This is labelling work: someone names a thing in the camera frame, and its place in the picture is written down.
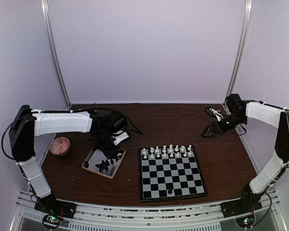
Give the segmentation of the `black grey chessboard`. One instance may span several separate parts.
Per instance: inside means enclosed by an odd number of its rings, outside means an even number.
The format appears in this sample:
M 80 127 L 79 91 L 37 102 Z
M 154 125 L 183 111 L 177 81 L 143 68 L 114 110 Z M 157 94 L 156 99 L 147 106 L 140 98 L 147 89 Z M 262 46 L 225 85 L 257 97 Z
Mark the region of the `black grey chessboard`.
M 208 195 L 193 145 L 143 147 L 138 153 L 141 203 Z

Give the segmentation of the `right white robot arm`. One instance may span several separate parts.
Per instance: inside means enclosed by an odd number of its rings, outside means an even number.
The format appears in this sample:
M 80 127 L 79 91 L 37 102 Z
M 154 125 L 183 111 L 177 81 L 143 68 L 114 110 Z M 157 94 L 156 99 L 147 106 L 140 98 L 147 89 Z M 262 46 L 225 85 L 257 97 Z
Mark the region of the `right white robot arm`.
M 215 138 L 250 122 L 248 128 L 255 137 L 248 135 L 245 139 L 248 149 L 272 152 L 264 155 L 267 163 L 242 190 L 237 208 L 246 213 L 289 167 L 289 109 L 263 101 L 243 100 L 237 93 L 226 97 L 225 107 L 226 114 L 212 106 L 205 108 L 205 113 L 214 120 L 207 124 L 202 138 Z

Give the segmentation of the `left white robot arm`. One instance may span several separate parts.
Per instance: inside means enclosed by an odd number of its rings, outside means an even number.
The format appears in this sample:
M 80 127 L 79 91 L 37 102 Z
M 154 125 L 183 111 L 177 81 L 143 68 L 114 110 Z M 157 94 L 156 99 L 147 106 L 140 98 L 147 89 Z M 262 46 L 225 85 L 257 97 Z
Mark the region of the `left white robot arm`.
M 23 105 L 9 131 L 12 156 L 41 199 L 41 206 L 48 213 L 54 214 L 60 204 L 52 197 L 51 187 L 35 158 L 34 138 L 53 133 L 89 133 L 98 149 L 108 159 L 114 159 L 119 151 L 118 145 L 130 138 L 125 131 L 127 124 L 126 116 L 117 110 L 103 115 L 100 109 L 41 111 Z

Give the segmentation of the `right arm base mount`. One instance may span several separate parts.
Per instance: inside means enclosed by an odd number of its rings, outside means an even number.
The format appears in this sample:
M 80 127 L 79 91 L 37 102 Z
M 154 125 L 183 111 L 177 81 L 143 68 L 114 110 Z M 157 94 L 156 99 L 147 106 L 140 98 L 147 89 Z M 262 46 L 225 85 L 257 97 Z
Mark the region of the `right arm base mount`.
M 252 228 L 256 223 L 255 211 L 262 208 L 262 204 L 242 206 L 241 200 L 233 200 L 220 204 L 224 218 L 234 218 L 237 226 L 243 229 Z

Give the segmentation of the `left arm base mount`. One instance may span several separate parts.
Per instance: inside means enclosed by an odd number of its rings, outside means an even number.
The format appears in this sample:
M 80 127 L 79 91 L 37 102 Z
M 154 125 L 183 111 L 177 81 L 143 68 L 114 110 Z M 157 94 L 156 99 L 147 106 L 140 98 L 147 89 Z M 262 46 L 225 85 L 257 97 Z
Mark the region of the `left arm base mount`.
M 71 202 L 58 200 L 54 208 L 46 209 L 39 202 L 35 203 L 34 209 L 45 213 L 42 217 L 42 225 L 48 230 L 57 229 L 63 224 L 65 218 L 73 218 L 77 205 Z

